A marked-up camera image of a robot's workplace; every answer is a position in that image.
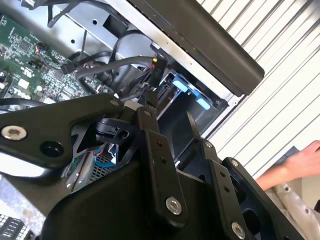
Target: silver screw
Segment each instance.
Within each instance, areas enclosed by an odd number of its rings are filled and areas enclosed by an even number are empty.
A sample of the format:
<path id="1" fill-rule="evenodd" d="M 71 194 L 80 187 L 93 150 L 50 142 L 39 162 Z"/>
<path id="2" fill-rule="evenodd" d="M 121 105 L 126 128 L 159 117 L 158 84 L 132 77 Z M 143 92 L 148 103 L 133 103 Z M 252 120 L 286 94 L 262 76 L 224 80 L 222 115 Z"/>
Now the silver screw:
<path id="1" fill-rule="evenodd" d="M 27 131 L 21 126 L 6 126 L 1 130 L 1 135 L 11 141 L 20 141 L 27 137 Z"/>
<path id="2" fill-rule="evenodd" d="M 182 206 L 180 202 L 173 196 L 168 197 L 165 200 L 166 208 L 174 215 L 180 215 L 182 213 Z"/>
<path id="3" fill-rule="evenodd" d="M 235 167 L 238 167 L 238 166 L 239 166 L 239 164 L 238 164 L 235 160 L 232 160 L 231 163 L 232 163 L 232 165 L 235 166 Z"/>
<path id="4" fill-rule="evenodd" d="M 147 111 L 147 110 L 144 110 L 143 111 L 145 114 L 147 114 L 148 116 L 151 116 L 151 112 Z"/>
<path id="5" fill-rule="evenodd" d="M 244 231 L 244 229 L 237 223 L 237 222 L 233 222 L 231 224 L 231 228 L 234 232 L 234 234 L 241 240 L 246 238 L 246 233 Z"/>
<path id="6" fill-rule="evenodd" d="M 209 141 L 206 141 L 206 142 L 205 142 L 205 145 L 206 145 L 208 148 L 210 148 L 210 149 L 213 147 L 212 143 L 209 142 Z"/>
<path id="7" fill-rule="evenodd" d="M 110 100 L 110 103 L 115 106 L 119 106 L 119 103 L 116 100 Z"/>

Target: motherboard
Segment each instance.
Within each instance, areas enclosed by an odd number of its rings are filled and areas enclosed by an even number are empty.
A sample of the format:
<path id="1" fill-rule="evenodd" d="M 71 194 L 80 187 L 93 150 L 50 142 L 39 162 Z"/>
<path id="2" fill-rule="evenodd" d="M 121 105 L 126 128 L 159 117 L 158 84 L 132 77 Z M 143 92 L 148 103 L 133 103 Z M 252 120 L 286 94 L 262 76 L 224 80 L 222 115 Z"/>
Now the motherboard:
<path id="1" fill-rule="evenodd" d="M 41 46 L 41 57 L 37 48 Z M 0 13 L 0 98 L 24 98 L 47 104 L 86 96 L 74 73 L 59 66 L 71 62 L 8 16 Z M 99 82 L 87 79 L 94 89 Z M 19 110 L 10 106 L 8 110 Z"/>

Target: red wire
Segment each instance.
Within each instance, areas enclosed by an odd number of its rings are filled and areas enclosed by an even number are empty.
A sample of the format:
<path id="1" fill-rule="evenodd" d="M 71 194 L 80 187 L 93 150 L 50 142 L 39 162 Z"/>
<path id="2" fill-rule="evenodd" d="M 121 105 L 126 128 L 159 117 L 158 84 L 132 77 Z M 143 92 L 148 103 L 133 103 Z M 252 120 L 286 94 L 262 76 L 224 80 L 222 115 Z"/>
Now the red wire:
<path id="1" fill-rule="evenodd" d="M 100 152 L 94 153 L 93 156 L 99 157 L 103 152 L 104 152 L 104 149 L 102 148 L 102 149 L 100 150 Z"/>

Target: black cover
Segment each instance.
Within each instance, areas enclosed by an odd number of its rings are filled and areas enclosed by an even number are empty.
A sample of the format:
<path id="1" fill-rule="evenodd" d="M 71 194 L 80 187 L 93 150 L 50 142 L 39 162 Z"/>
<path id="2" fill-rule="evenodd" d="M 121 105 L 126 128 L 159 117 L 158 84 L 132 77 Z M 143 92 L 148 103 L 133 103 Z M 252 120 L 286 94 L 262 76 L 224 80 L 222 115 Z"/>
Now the black cover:
<path id="1" fill-rule="evenodd" d="M 196 0 L 128 0 L 237 96 L 264 78 L 258 63 Z"/>

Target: finger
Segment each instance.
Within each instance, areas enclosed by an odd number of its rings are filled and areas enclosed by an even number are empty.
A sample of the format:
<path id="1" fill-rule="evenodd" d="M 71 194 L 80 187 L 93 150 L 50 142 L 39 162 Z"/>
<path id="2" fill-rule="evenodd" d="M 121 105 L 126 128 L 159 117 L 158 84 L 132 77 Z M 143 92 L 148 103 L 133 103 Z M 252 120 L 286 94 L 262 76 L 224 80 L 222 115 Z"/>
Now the finger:
<path id="1" fill-rule="evenodd" d="M 312 152 L 317 152 L 320 150 L 320 140 L 315 140 L 312 143 L 310 143 L 309 146 L 307 146 L 306 148 L 308 148 L 309 150 L 311 150 Z"/>

